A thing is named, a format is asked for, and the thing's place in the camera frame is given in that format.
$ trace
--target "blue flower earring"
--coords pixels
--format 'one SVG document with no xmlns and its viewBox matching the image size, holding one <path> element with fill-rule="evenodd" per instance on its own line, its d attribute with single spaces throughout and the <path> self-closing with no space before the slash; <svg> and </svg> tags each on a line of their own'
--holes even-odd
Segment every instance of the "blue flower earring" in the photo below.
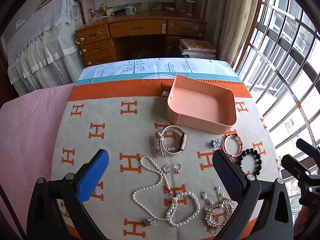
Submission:
<svg viewBox="0 0 320 240">
<path fill-rule="evenodd" d="M 220 146 L 220 140 L 215 139 L 211 141 L 212 148 L 218 148 Z"/>
<path fill-rule="evenodd" d="M 148 218 L 147 220 L 143 221 L 149 228 L 156 225 L 156 221 L 152 218 Z"/>
</svg>

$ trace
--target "orange stripe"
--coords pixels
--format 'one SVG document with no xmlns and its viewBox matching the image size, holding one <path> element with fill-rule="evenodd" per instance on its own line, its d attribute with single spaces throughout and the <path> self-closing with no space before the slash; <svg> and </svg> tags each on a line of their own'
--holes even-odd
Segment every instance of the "orange stripe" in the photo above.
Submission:
<svg viewBox="0 0 320 240">
<path fill-rule="evenodd" d="M 242 235 L 240 236 L 240 239 L 244 239 L 244 238 L 246 238 L 246 237 L 248 237 L 250 235 L 256 220 L 257 220 L 257 218 L 252 219 L 251 221 L 249 221 L 248 225 L 245 227 L 244 231 L 242 232 Z M 212 237 L 204 238 L 202 240 L 214 240 L 215 238 L 216 238 L 216 236 L 212 236 Z"/>
<path fill-rule="evenodd" d="M 219 80 L 202 81 L 230 89 L 237 98 L 251 98 L 243 83 Z M 87 84 L 74 87 L 68 101 L 120 97 L 160 97 L 163 91 L 170 92 L 172 84 L 173 79 L 138 79 Z"/>
<path fill-rule="evenodd" d="M 68 230 L 69 230 L 69 233 L 70 233 L 72 236 L 74 236 L 74 237 L 76 237 L 76 238 L 79 238 L 79 239 L 82 239 L 81 236 L 79 235 L 77 229 L 76 229 L 75 227 L 73 227 L 73 226 L 71 226 L 71 225 L 68 225 L 68 224 L 66 224 L 66 226 L 67 226 L 67 228 L 68 228 Z"/>
</svg>

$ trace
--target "blue gripper pad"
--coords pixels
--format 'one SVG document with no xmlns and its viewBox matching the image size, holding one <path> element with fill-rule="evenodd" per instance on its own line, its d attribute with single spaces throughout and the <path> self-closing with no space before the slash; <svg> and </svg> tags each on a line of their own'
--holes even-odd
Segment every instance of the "blue gripper pad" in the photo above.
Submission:
<svg viewBox="0 0 320 240">
<path fill-rule="evenodd" d="M 77 198 L 80 203 L 89 200 L 108 165 L 109 154 L 103 150 L 78 183 Z"/>
<path fill-rule="evenodd" d="M 238 203 L 242 202 L 242 186 L 218 152 L 212 155 L 212 163 L 230 198 Z"/>
</svg>

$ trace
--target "screw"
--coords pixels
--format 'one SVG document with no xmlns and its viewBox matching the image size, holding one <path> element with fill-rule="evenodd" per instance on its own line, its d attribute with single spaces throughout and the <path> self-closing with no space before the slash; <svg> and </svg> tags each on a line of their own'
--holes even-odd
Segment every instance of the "screw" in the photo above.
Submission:
<svg viewBox="0 0 320 240">
<path fill-rule="evenodd" d="M 281 178 L 278 178 L 278 179 L 277 179 L 277 182 L 278 182 L 279 184 L 283 184 L 283 183 L 284 183 L 283 179 L 281 179 Z"/>
<path fill-rule="evenodd" d="M 74 174 L 73 174 L 73 173 L 68 173 L 68 174 L 66 175 L 66 179 L 67 179 L 67 180 L 73 179 L 73 177 L 74 177 Z"/>
<path fill-rule="evenodd" d="M 256 179 L 256 177 L 252 174 L 248 174 L 247 175 L 248 180 L 254 181 Z"/>
<path fill-rule="evenodd" d="M 44 178 L 40 177 L 39 179 L 37 179 L 37 183 L 41 184 L 42 182 L 44 182 Z"/>
</svg>

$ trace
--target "desk drawer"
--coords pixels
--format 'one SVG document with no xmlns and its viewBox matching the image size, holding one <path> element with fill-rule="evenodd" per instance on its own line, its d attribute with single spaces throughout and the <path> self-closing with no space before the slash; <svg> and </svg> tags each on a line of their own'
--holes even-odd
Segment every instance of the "desk drawer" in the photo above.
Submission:
<svg viewBox="0 0 320 240">
<path fill-rule="evenodd" d="M 112 53 L 111 54 L 104 54 L 104 55 L 100 55 L 100 56 L 89 57 L 89 58 L 86 58 L 85 60 L 87 62 L 87 66 L 94 66 L 94 65 L 110 63 L 110 62 L 115 61 Z"/>
<path fill-rule="evenodd" d="M 82 45 L 81 48 L 85 58 L 112 53 L 110 40 L 89 43 Z"/>
<path fill-rule="evenodd" d="M 168 20 L 168 35 L 203 38 L 205 24 L 183 20 Z"/>
<path fill-rule="evenodd" d="M 148 34 L 163 34 L 162 24 L 166 24 L 166 19 L 146 19 L 146 20 L 127 20 L 123 22 L 111 23 L 110 33 L 112 38 L 148 35 Z"/>
<path fill-rule="evenodd" d="M 80 32 L 76 32 L 80 46 L 110 38 L 107 25 L 99 25 Z"/>
</svg>

